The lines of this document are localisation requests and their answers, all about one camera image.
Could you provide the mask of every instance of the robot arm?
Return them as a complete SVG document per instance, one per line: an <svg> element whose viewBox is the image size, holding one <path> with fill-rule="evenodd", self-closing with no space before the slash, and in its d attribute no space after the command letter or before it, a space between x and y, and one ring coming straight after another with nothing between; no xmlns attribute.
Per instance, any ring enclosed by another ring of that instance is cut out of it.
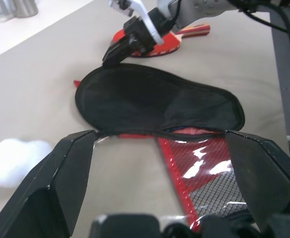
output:
<svg viewBox="0 0 290 238"><path fill-rule="evenodd" d="M146 55L171 30L177 32L197 19L236 9L228 0L158 0L150 12L141 0L110 0L110 6L128 16L136 10L140 17L124 24L125 37L108 48L104 66L115 66L134 51Z"/></svg>

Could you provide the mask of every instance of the black fabric cover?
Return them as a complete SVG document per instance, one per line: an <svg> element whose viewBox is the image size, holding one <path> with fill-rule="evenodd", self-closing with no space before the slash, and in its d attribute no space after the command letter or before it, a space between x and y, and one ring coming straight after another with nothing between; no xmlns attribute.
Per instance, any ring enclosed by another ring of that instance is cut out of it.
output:
<svg viewBox="0 0 290 238"><path fill-rule="evenodd" d="M108 134L244 126L242 107L230 92L136 64L92 71L77 88L75 101L84 119Z"/></svg>

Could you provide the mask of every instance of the cotton ball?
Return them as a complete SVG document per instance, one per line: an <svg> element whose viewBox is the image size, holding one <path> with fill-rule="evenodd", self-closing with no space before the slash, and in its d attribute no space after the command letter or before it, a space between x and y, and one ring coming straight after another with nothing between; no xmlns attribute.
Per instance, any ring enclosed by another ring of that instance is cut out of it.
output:
<svg viewBox="0 0 290 238"><path fill-rule="evenodd" d="M0 143L0 187L18 187L51 150L44 141L3 140Z"/></svg>

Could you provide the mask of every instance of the ping pong paddle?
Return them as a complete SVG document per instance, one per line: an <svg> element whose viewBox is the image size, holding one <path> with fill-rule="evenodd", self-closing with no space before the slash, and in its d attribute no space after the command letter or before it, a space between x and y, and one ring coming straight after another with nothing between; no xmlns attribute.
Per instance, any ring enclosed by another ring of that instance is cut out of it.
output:
<svg viewBox="0 0 290 238"><path fill-rule="evenodd" d="M163 56L169 53L172 53L179 49L180 44L182 42L182 38L192 37L192 36L205 36L210 33L210 25L209 24L200 24L196 26L189 26L183 28L181 31L174 34L173 32L168 33L163 37L164 43L162 45L155 45L154 50L151 51L146 56L141 56L139 52L134 52L132 57L155 57L155 56ZM124 30L118 31L114 37L112 42L117 42L125 35Z"/></svg>

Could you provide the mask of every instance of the beige table surface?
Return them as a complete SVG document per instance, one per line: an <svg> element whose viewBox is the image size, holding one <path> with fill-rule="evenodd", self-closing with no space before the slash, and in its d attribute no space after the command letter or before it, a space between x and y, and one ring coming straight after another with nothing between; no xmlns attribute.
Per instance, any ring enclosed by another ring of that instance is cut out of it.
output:
<svg viewBox="0 0 290 238"><path fill-rule="evenodd" d="M152 8L155 1L146 4ZM94 0L1 55L0 141L18 137L55 145L70 133L91 128L76 110L73 80L101 65L113 34L126 21L107 1ZM211 24L211 33L185 39L176 53L126 62L231 91L244 108L242 131L270 138L286 150L270 29L236 11L198 21L204 22ZM12 193L0 188L0 210ZM113 212L182 214L153 140L110 139L96 147L73 237L87 237L96 216Z"/></svg>

